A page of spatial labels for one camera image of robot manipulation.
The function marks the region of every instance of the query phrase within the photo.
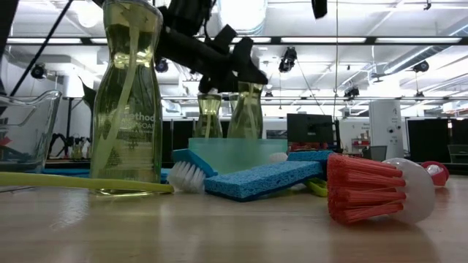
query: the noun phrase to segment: chair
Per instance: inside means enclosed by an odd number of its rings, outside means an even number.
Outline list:
[[[387,145],[370,146],[368,150],[363,150],[363,157],[374,161],[385,161],[387,157]]]
[[[447,145],[453,164],[468,164],[468,145]]]

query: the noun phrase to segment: table surface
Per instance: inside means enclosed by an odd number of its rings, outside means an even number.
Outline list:
[[[415,226],[330,220],[326,199],[248,203],[209,195],[99,198],[85,190],[0,194],[1,262],[467,262],[468,177],[439,188]]]

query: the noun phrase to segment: green liquid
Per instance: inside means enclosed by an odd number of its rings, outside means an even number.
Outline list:
[[[254,83],[239,82],[238,101],[235,107],[229,129],[228,138],[260,139],[263,132],[263,114],[260,95],[263,86]]]
[[[198,95],[200,116],[195,129],[195,137],[222,138],[221,122],[219,121],[221,98],[219,94]]]
[[[103,9],[110,61],[94,104],[91,177],[159,183],[162,108],[153,55],[162,16],[131,1],[108,1]]]

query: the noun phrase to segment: yellow-green brush handle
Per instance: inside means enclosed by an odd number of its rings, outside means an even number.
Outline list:
[[[312,192],[319,197],[328,196],[327,183],[324,180],[312,178],[305,181],[303,184],[306,185],[308,189],[312,190]]]
[[[21,172],[0,172],[0,186],[58,186],[89,189],[125,189],[173,193],[171,185],[132,180],[87,179],[61,175],[35,175]]]

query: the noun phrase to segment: red brush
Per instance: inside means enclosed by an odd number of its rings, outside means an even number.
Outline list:
[[[327,176],[328,210],[342,224],[381,215],[413,224],[434,209],[430,174],[406,159],[381,163],[333,154],[328,157]]]

